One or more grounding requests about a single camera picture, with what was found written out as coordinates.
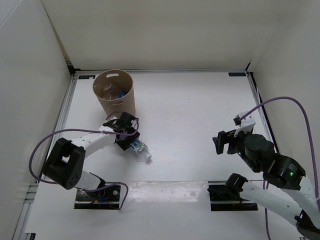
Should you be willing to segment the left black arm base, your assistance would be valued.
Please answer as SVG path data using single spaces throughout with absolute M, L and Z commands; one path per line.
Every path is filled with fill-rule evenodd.
M 76 210 L 118 210 L 121 186 L 113 185 L 99 192 L 77 190 L 73 208 Z

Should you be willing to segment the green blue label bottle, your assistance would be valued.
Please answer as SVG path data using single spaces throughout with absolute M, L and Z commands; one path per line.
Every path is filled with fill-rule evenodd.
M 139 138 L 135 139 L 130 145 L 129 149 L 135 154 L 135 158 L 139 162 L 148 162 L 151 160 L 151 153 L 148 146 Z

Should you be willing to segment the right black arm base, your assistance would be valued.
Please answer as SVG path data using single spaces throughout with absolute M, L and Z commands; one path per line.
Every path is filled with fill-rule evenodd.
M 228 192 L 223 184 L 209 185 L 210 208 L 212 212 L 240 212 L 257 211 L 258 205 L 252 201 L 242 199 L 238 195 Z

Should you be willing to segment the blue label plastic bottle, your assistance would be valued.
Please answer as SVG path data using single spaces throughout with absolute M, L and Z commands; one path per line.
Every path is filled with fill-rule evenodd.
M 120 98 L 124 97 L 125 95 L 126 95 L 125 92 L 123 92 L 123 91 L 118 91 L 118 92 L 116 92 L 116 93 L 114 94 L 114 99 L 120 99 Z

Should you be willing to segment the orange plastic bottle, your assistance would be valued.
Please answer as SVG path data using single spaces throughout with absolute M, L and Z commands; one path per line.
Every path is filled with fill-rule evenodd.
M 120 105 L 123 101 L 111 102 L 110 105 Z

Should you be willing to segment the clear unlabelled plastic bottle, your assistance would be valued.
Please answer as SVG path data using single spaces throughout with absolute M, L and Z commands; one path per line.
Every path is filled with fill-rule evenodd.
M 115 100 L 118 98 L 119 88 L 113 83 L 98 84 L 94 89 L 97 96 L 104 100 Z

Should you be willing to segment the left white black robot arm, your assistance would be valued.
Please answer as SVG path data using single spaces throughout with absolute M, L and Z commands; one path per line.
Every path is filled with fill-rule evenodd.
M 111 118 L 97 130 L 67 129 L 68 132 L 87 134 L 71 140 L 59 138 L 43 165 L 42 173 L 66 190 L 83 190 L 94 200 L 100 200 L 105 195 L 106 182 L 101 177 L 83 170 L 85 159 L 113 144 L 127 150 L 140 136 L 138 127 L 138 118 L 123 112 L 120 118 Z

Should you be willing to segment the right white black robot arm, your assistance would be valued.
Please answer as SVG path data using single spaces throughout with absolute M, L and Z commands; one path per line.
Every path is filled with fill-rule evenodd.
M 238 155 L 254 173 L 261 173 L 264 181 L 288 196 L 263 189 L 244 176 L 233 173 L 224 184 L 227 198 L 254 202 L 285 219 L 306 239 L 320 238 L 316 191 L 296 160 L 275 152 L 271 141 L 252 132 L 220 131 L 212 140 L 218 155 L 227 146 L 229 155 Z

